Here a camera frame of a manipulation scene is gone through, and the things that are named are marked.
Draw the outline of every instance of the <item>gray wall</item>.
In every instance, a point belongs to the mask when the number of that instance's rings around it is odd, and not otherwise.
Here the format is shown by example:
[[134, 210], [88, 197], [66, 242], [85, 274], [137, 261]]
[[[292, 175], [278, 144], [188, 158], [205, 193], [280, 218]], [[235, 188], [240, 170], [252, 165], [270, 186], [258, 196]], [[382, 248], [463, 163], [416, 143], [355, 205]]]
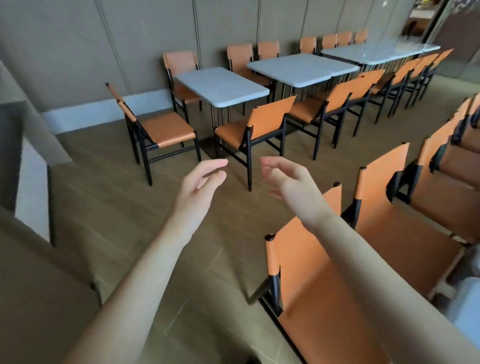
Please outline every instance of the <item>gray wall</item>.
[[0, 59], [45, 111], [167, 87], [164, 51], [191, 49], [202, 67], [226, 66], [228, 44], [365, 27], [397, 36], [414, 0], [16, 0], [0, 2]]

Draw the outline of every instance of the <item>hand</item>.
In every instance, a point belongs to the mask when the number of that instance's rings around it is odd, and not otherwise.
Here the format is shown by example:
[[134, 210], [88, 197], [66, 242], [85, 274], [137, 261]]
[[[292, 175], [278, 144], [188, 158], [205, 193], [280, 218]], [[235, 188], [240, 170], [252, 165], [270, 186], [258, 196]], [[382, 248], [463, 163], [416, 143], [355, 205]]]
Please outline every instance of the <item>hand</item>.
[[172, 232], [184, 245], [190, 241], [210, 208], [214, 192], [227, 177], [223, 170], [205, 175], [227, 163], [226, 159], [205, 160], [183, 179], [162, 231]]
[[304, 227], [314, 231], [324, 217], [333, 213], [308, 170], [283, 157], [261, 157], [263, 179], [276, 190], [270, 194], [283, 199]]

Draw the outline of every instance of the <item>baseboard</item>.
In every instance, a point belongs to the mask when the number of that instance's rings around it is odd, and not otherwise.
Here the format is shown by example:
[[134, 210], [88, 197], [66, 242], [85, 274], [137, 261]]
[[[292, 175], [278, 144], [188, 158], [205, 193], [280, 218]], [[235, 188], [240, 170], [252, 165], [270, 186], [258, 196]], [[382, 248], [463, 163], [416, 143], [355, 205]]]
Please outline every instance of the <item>baseboard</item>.
[[[137, 115], [172, 107], [170, 91], [166, 88], [124, 97]], [[90, 102], [68, 108], [42, 112], [43, 119], [55, 134], [71, 132], [93, 125], [123, 119], [123, 112], [114, 99]]]

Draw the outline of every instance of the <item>floor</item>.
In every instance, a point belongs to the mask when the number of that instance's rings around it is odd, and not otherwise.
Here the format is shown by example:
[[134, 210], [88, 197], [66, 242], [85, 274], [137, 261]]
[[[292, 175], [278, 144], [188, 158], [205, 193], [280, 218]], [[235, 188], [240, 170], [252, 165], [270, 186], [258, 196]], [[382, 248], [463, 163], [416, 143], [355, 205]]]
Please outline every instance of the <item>floor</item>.
[[[479, 91], [479, 85], [437, 76], [422, 102], [403, 110], [404, 98], [397, 114], [387, 118], [385, 112], [377, 125], [377, 107], [369, 105], [355, 138], [348, 115], [335, 150], [333, 127], [326, 125], [316, 161], [314, 139], [300, 132], [287, 136], [285, 156], [305, 165], [322, 191], [342, 182], [346, 208], [360, 166], [404, 141], [410, 142], [410, 162], [423, 138]], [[238, 110], [234, 120], [241, 117]], [[208, 135], [210, 108], [200, 112], [191, 105], [189, 113], [200, 136]], [[60, 140], [73, 163], [52, 168], [55, 240], [89, 267], [105, 301], [161, 227], [182, 177], [197, 164], [196, 153], [152, 164], [149, 187], [124, 121], [62, 134]], [[244, 363], [252, 354], [263, 363], [299, 363], [263, 308], [246, 302], [266, 277], [263, 237], [293, 217], [261, 180], [258, 157], [275, 151], [263, 143], [253, 152], [253, 192], [246, 187], [246, 169], [229, 158], [227, 179], [177, 262], [141, 363]]]

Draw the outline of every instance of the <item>right hand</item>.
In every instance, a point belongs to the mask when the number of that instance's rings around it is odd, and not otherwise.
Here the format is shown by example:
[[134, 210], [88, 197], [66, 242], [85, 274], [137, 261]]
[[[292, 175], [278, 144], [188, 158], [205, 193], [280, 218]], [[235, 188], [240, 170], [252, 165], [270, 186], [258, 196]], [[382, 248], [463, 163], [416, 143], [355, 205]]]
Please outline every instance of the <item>right hand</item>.
[[270, 194], [283, 199], [304, 227], [314, 234], [324, 217], [333, 212], [308, 170], [283, 157], [261, 157], [260, 163], [263, 179], [276, 188]]

